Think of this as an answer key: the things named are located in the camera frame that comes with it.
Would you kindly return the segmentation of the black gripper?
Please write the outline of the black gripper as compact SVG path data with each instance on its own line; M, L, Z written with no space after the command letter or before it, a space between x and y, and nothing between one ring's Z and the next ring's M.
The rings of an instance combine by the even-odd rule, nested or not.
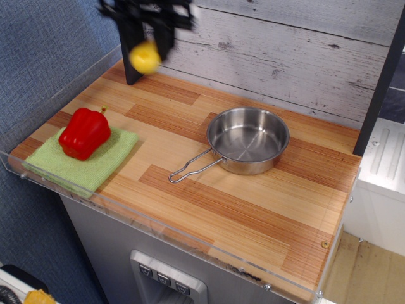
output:
M175 29L191 30L194 16L191 1L99 1L99 12L112 19L118 27L154 28L154 40L161 61L174 47Z

